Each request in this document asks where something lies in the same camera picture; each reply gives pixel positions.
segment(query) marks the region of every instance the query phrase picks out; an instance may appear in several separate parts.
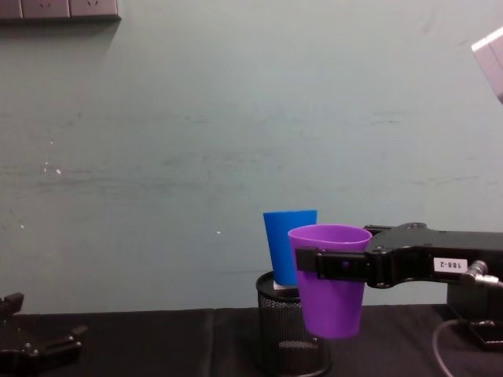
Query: power outlet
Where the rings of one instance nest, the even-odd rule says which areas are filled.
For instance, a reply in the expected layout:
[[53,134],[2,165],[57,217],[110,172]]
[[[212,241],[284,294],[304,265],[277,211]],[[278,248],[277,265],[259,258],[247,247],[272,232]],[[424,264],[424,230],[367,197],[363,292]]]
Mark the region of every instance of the power outlet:
[[117,0],[70,0],[72,17],[109,16],[119,18]]
[[17,20],[23,18],[21,0],[0,0],[0,20]]
[[21,0],[24,18],[69,18],[68,0]]

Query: cable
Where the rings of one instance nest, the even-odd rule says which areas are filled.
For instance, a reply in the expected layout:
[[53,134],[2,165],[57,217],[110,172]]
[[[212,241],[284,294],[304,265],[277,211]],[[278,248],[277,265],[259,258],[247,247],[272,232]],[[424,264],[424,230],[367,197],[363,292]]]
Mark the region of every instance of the cable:
[[431,345],[433,346],[433,353],[435,354],[435,359],[437,359],[440,368],[442,371],[445,373],[447,377],[454,377],[453,374],[449,371],[448,367],[444,364],[442,357],[440,356],[439,352],[439,335],[440,332],[444,328],[448,328],[450,326],[456,326],[458,324],[466,324],[468,323],[466,320],[446,320],[445,322],[442,322],[435,331],[433,331],[433,337],[431,338]]

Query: label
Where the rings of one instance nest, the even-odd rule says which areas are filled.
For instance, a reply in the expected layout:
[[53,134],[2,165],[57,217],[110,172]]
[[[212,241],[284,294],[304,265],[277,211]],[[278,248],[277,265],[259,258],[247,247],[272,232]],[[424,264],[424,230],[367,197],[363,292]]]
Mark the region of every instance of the label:
[[433,269],[436,273],[466,273],[468,261],[466,259],[433,258]]

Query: black table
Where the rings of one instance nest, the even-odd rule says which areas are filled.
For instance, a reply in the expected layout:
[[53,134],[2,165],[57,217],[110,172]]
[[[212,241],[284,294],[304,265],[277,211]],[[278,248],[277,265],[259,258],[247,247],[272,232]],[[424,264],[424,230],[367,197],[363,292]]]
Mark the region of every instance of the black table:
[[[360,335],[331,342],[329,377],[443,374],[431,334],[452,317],[446,306],[367,306]],[[257,309],[19,316],[42,336],[79,324],[90,328],[78,364],[47,377],[259,377]],[[455,377],[503,376],[503,353],[480,350],[466,331],[448,328],[440,352]]]

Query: wall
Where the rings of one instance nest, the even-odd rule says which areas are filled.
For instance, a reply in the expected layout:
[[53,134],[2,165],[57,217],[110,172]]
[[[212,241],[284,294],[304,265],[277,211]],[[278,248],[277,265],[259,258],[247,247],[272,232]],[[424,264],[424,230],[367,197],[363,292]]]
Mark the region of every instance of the wall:
[[503,107],[470,50],[500,0],[123,11],[0,29],[0,277],[28,312],[253,306],[265,210],[501,230]]

